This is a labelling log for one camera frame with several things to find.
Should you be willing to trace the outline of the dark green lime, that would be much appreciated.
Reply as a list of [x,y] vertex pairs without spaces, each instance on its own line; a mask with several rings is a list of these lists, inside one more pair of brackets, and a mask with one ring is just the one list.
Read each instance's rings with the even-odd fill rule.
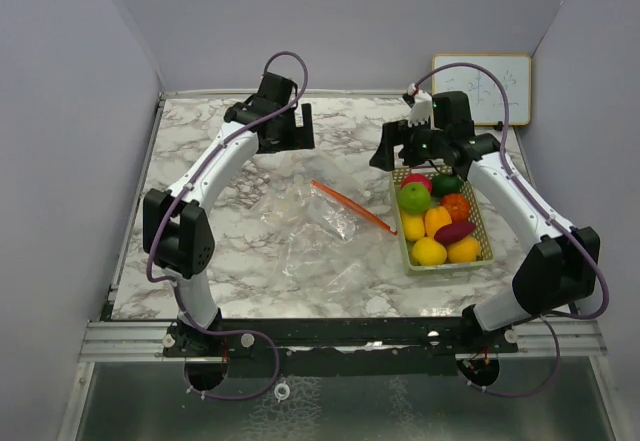
[[431,178],[433,197],[442,198],[449,194],[459,193],[464,181],[457,175],[437,174]]

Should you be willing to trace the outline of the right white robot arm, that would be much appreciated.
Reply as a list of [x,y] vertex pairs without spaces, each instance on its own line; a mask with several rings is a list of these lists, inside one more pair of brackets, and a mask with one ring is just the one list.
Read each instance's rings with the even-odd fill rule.
[[520,174],[505,148],[489,133],[478,134],[465,93],[429,95],[410,86],[403,96],[407,118],[382,127],[371,166],[391,171],[441,160],[479,190],[508,223],[527,255],[510,287],[466,308],[461,344],[481,352],[500,330],[593,294],[600,238],[559,215]]

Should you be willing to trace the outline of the purple sweet potato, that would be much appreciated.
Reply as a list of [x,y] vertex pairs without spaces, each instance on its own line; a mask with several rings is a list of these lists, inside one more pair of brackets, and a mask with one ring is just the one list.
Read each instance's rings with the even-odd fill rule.
[[448,246],[471,235],[475,229],[476,224],[472,221],[456,221],[439,228],[434,234],[434,239],[438,243]]

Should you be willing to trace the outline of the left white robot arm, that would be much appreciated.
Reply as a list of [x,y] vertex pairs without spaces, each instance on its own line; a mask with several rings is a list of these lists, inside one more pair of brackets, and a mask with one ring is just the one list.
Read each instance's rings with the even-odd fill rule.
[[215,249],[210,211],[233,176],[256,154],[315,147],[312,108],[284,106],[275,117],[254,115],[249,106],[229,108],[218,134],[191,168],[163,191],[151,189],[143,199],[143,249],[146,276],[152,283],[171,284],[178,319],[189,326],[186,343],[206,356],[220,346],[220,317],[206,269]]

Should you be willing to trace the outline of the red apple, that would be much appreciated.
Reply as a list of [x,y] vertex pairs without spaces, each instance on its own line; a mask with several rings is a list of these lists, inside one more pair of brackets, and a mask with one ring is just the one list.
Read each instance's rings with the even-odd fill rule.
[[404,188],[406,185],[411,183],[420,183],[424,185],[429,192],[433,191],[433,183],[431,179],[422,173],[411,173],[407,175],[402,181],[401,187]]

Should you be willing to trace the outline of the clear zip bag orange zipper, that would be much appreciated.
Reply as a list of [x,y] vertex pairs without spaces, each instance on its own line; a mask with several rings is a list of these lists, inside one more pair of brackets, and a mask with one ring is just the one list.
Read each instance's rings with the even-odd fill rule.
[[395,230],[371,212],[370,193],[320,150],[283,156],[257,213],[278,242],[272,279],[336,300],[374,282]]

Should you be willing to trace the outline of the orange tangerine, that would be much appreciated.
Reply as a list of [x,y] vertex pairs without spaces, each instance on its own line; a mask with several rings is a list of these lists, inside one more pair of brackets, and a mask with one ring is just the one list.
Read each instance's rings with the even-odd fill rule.
[[447,194],[441,198],[440,205],[449,213],[452,222],[466,221],[470,217],[471,204],[463,194]]

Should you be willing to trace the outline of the green apple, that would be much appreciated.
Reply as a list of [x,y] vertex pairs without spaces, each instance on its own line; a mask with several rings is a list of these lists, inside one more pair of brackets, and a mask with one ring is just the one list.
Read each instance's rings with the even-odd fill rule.
[[421,214],[431,206],[431,194],[424,184],[411,182],[398,191],[397,201],[404,212]]

